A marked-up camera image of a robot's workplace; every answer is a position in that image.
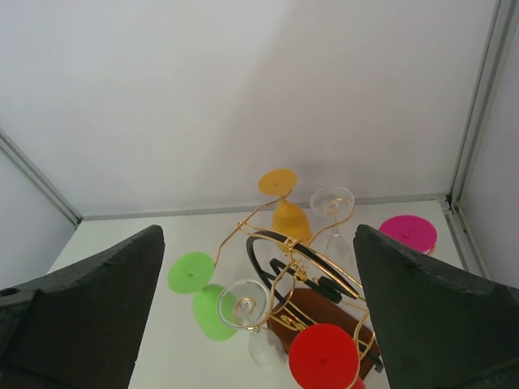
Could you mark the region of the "red wine glass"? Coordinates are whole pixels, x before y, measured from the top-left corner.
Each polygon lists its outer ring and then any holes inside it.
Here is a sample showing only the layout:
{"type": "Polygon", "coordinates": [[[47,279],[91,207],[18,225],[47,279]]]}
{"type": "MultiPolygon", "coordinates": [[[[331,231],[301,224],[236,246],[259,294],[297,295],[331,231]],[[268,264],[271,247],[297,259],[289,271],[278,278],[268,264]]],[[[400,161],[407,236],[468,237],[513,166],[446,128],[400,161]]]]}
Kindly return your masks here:
{"type": "Polygon", "coordinates": [[[338,326],[320,323],[301,331],[290,345],[289,368],[302,388],[364,388],[352,337],[338,326]]]}

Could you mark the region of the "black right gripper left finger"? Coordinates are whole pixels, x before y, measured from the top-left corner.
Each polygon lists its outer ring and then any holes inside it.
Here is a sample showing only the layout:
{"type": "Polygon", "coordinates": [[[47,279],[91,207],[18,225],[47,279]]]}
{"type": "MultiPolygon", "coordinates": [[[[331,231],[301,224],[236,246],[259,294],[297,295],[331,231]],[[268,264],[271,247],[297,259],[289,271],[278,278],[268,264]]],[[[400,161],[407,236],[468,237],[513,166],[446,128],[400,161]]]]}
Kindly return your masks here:
{"type": "Polygon", "coordinates": [[[1,291],[3,388],[127,388],[165,253],[151,225],[1,291]]]}

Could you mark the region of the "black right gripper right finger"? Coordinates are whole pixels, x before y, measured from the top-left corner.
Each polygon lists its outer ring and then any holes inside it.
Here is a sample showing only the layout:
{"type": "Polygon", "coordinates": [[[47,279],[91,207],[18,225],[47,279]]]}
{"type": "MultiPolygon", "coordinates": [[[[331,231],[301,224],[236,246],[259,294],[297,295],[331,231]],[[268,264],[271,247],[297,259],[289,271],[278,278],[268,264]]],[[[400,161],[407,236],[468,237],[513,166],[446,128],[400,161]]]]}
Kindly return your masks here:
{"type": "Polygon", "coordinates": [[[371,226],[358,272],[392,388],[516,388],[518,290],[419,253],[371,226]]]}

